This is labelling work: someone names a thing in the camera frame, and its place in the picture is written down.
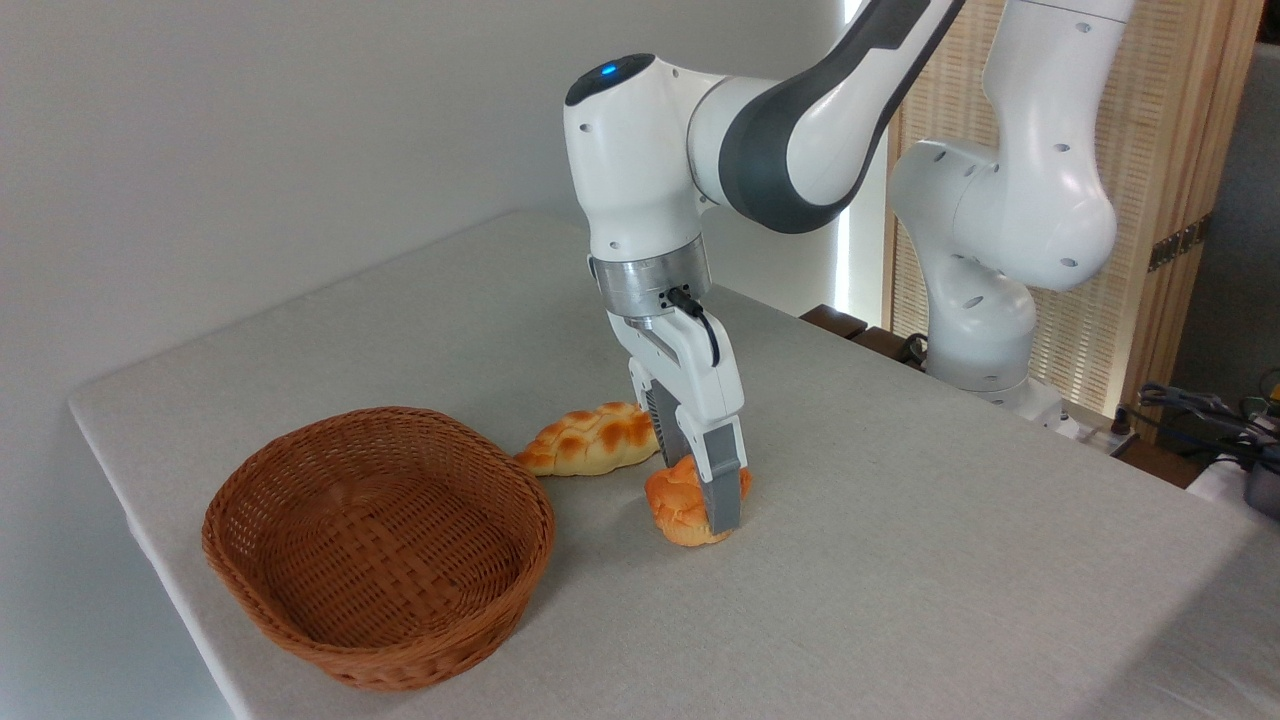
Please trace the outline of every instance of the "bread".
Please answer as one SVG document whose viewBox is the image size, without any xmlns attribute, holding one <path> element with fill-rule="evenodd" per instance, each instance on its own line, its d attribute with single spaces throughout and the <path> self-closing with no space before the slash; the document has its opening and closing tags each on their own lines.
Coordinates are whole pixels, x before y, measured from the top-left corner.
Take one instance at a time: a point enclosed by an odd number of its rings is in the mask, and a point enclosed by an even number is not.
<svg viewBox="0 0 1280 720">
<path fill-rule="evenodd" d="M 543 428 L 520 462 L 535 475 L 603 475 L 658 452 L 649 414 L 632 402 L 576 410 Z"/>
<path fill-rule="evenodd" d="M 751 471 L 742 468 L 737 478 L 742 488 L 742 500 L 746 500 L 746 495 L 751 492 Z M 644 484 L 644 495 L 649 498 L 654 524 L 676 544 L 698 547 L 719 542 L 733 532 L 712 534 L 692 455 L 686 455 L 675 468 L 658 470 L 650 475 Z"/>
</svg>

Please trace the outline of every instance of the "bamboo blind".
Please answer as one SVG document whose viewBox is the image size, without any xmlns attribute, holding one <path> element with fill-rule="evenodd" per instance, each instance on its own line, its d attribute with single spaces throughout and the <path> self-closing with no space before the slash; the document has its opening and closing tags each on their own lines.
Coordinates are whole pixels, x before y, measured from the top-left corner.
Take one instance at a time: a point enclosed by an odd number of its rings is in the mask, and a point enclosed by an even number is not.
<svg viewBox="0 0 1280 720">
<path fill-rule="evenodd" d="M 1194 278 L 1185 266 L 1198 254 L 1169 265 L 1180 284 L 1152 287 L 1147 264 L 1156 241 L 1212 206 L 1252 42 L 1248 22 L 1252 14 L 1257 27 L 1261 3 L 1138 0 L 1134 8 L 1097 122 L 1098 169 L 1119 219 L 1115 250 L 1097 277 L 1071 292 L 1032 291 L 1039 327 L 1030 372 L 1068 400 L 1110 414 L 1126 377 L 1151 374 L 1130 366 L 1135 345 L 1151 356 L 1157 347 L 1169 354 L 1172 337 L 1176 351 Z M 997 143 L 982 68 L 1004 4 L 969 0 L 961 10 L 899 111 L 892 158 L 924 137 Z M 897 334 L 928 332 L 915 252 L 901 223 L 891 219 L 887 233 L 886 324 Z M 1162 313 L 1166 306 L 1172 311 Z"/>
</svg>

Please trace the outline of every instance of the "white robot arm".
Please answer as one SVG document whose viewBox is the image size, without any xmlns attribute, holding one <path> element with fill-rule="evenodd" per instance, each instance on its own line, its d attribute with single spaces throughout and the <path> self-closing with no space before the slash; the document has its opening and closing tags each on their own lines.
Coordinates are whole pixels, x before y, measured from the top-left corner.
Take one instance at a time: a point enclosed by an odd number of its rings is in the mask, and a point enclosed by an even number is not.
<svg viewBox="0 0 1280 720">
<path fill-rule="evenodd" d="M 924 140 L 888 196 L 929 301 L 927 370 L 1056 428 L 1056 389 L 1028 377 L 1036 304 L 1111 255 L 1116 215 L 1098 178 L 1094 118 L 1133 0 L 1010 0 L 983 73 L 1000 147 Z"/>
<path fill-rule="evenodd" d="M 590 265 L 631 354 L 668 465 L 692 452 L 713 534 L 740 523 L 742 386 L 710 287 L 700 213 L 730 205 L 774 231 L 831 222 L 964 0 L 870 0 L 813 68 L 782 82 L 627 55 L 584 74 L 564 137 Z"/>
</svg>

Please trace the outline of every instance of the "cable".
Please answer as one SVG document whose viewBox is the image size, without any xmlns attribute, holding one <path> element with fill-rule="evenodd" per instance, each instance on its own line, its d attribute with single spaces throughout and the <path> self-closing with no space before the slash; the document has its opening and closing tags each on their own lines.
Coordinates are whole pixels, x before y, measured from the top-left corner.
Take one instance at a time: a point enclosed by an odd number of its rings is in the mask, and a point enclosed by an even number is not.
<svg viewBox="0 0 1280 720">
<path fill-rule="evenodd" d="M 906 336 L 906 342 L 902 345 L 902 347 L 906 348 L 906 354 L 911 356 L 911 360 L 915 360 L 918 364 L 924 365 L 924 356 L 929 351 L 928 343 L 929 343 L 929 336 L 924 333 L 911 333 Z"/>
<path fill-rule="evenodd" d="M 707 328 L 707 340 L 712 345 L 712 368 L 719 366 L 719 342 L 716 340 L 716 331 L 712 329 L 712 323 L 707 319 L 707 311 L 703 310 L 703 306 L 689 296 L 689 286 L 673 287 L 664 295 L 672 305 L 682 310 L 686 315 L 703 322 L 703 327 Z"/>
<path fill-rule="evenodd" d="M 719 343 L 716 342 L 716 331 L 712 329 L 712 323 L 707 319 L 707 313 L 699 313 L 698 319 L 707 328 L 707 340 L 712 341 L 712 368 L 716 368 L 719 365 Z"/>
<path fill-rule="evenodd" d="M 1220 442 L 1213 442 L 1213 441 L 1207 441 L 1207 439 L 1203 439 L 1203 438 L 1193 437 L 1193 436 L 1189 436 L 1187 433 L 1183 433 L 1181 430 L 1179 430 L 1179 429 L 1176 429 L 1176 428 L 1174 428 L 1171 425 L 1161 423 L 1160 420 L 1155 420 L 1152 418 L 1148 418 L 1148 416 L 1143 415 L 1142 413 L 1138 413 L 1133 407 L 1126 407 L 1126 406 L 1121 406 L 1121 407 L 1125 407 L 1125 410 L 1128 410 L 1129 415 L 1132 415 L 1132 416 L 1142 420 L 1143 423 L 1147 423 L 1148 425 L 1151 425 L 1151 427 L 1153 427 L 1153 428 L 1156 428 L 1156 429 L 1158 429 L 1161 432 L 1169 433 L 1170 436 L 1172 436 L 1172 437 L 1175 437 L 1175 438 L 1178 438 L 1178 439 L 1180 439 L 1183 442 L 1189 442 L 1192 445 L 1198 445 L 1201 447 L 1207 447 L 1207 448 L 1211 448 L 1211 450 L 1216 450 L 1216 451 L 1219 451 L 1220 455 L 1230 455 L 1230 456 L 1236 457 L 1239 460 L 1244 460 L 1244 461 L 1260 464 L 1260 465 L 1262 465 L 1263 468 L 1266 468 L 1267 470 L 1270 470 L 1272 473 L 1280 473 L 1280 468 L 1277 468 L 1276 465 L 1272 464 L 1275 461 L 1275 459 L 1274 457 L 1268 457 L 1266 452 L 1254 452 L 1254 451 L 1252 451 L 1253 447 L 1254 447 L 1253 445 L 1249 445 L 1249 451 L 1245 451 L 1242 446 L 1222 445 Z"/>
<path fill-rule="evenodd" d="M 1271 439 L 1280 439 L 1271 428 L 1242 415 L 1236 415 L 1222 398 L 1207 392 L 1187 392 L 1181 388 L 1146 383 L 1138 391 L 1139 402 L 1146 407 L 1171 407 L 1190 413 L 1201 420 L 1234 430 L 1236 433 L 1261 433 Z"/>
</svg>

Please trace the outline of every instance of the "brown woven basket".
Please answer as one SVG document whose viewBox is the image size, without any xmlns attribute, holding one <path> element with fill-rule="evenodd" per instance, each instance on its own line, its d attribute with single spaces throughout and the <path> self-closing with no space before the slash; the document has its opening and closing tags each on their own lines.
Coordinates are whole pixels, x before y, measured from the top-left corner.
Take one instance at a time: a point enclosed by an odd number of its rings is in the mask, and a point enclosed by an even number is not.
<svg viewBox="0 0 1280 720">
<path fill-rule="evenodd" d="M 204 548 L 276 644 L 344 684 L 407 691 L 511 635 L 553 536 L 541 486 L 493 443 L 375 407 L 253 454 L 209 505 Z"/>
</svg>

